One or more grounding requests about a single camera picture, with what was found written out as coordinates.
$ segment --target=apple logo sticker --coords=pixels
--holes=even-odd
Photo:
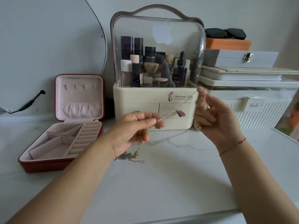
[[[169,45],[173,41],[173,36],[171,35],[172,26],[167,25],[167,21],[162,24],[157,24],[152,28],[152,34],[156,43],[164,43]]]

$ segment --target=white table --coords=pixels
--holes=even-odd
[[[28,145],[53,123],[1,123],[0,223],[59,174],[26,174],[17,162]],[[104,129],[113,123],[104,121]],[[181,132],[159,131],[151,141]],[[299,203],[299,144],[274,129],[243,132],[282,189]],[[188,130],[168,140],[141,145],[139,158],[145,163],[111,163],[82,223],[245,223],[216,148],[202,133]]]

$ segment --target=clear acrylic lid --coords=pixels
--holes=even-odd
[[[167,10],[180,19],[136,16],[148,9]],[[115,13],[110,29],[117,86],[196,86],[205,47],[204,24],[199,18],[167,5],[149,5]]]

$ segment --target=orange box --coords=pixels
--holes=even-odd
[[[206,49],[228,49],[248,51],[252,41],[232,38],[206,38]]]

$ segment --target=bracelet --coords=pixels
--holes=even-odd
[[[227,150],[224,150],[222,153],[219,154],[219,156],[221,156],[223,153],[227,152],[228,150],[236,147],[237,145],[242,144],[245,140],[246,140],[246,138],[244,138],[243,140],[241,140],[238,144],[234,145],[233,147],[230,147]]]

